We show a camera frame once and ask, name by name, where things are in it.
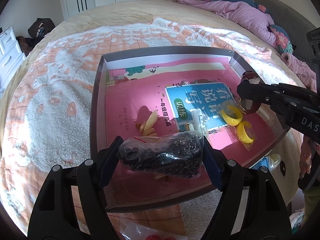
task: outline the gray headboard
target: gray headboard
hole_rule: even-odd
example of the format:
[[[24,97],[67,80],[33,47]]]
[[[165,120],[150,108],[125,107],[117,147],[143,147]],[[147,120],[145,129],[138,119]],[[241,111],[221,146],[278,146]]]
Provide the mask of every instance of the gray headboard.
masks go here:
[[[279,0],[254,1],[269,9],[275,24],[284,28],[288,33],[292,44],[297,46],[293,54],[299,60],[306,62],[309,67],[314,70],[313,64],[311,63],[311,49],[306,34],[316,29],[316,27],[296,10]]]

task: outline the dark backpack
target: dark backpack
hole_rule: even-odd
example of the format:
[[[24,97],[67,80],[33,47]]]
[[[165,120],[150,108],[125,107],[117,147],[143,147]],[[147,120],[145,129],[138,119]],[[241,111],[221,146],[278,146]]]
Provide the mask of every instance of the dark backpack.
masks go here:
[[[44,37],[55,28],[53,21],[49,18],[38,18],[33,25],[28,29],[29,35],[35,39],[38,37]]]

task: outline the drawer handle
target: drawer handle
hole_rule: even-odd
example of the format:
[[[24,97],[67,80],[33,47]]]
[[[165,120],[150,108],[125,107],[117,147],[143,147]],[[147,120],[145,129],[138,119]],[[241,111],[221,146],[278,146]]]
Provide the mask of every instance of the drawer handle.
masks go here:
[[[9,38],[9,39],[7,39],[5,42],[4,42],[4,44],[6,44],[8,41],[10,41],[11,40],[11,37]]]
[[[11,56],[8,58],[7,62],[4,63],[3,67],[4,67],[5,65],[7,65],[7,63],[10,61],[11,58],[12,58]]]

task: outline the green oval label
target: green oval label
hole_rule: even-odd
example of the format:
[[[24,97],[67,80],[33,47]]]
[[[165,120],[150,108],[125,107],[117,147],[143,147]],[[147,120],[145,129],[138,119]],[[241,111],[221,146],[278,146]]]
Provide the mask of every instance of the green oval label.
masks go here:
[[[182,120],[186,120],[188,118],[188,114],[184,107],[183,101],[180,98],[176,98],[174,100],[174,105],[176,106],[179,118]]]

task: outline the silver screw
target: silver screw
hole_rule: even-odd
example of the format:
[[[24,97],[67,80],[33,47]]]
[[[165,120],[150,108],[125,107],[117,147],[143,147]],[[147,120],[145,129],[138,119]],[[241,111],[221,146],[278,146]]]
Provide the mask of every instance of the silver screw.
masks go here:
[[[53,171],[58,171],[58,170],[60,170],[60,165],[54,165],[54,166],[52,167],[52,170],[53,170]]]
[[[262,172],[268,172],[268,168],[267,168],[266,166],[261,166],[261,167],[260,167],[260,170],[261,170]]]
[[[93,159],[87,159],[85,162],[84,162],[84,165],[86,166],[91,166],[93,164]]]
[[[227,163],[228,163],[228,165],[231,166],[231,167],[234,167],[234,166],[236,166],[236,164],[237,164],[234,160],[228,160]]]

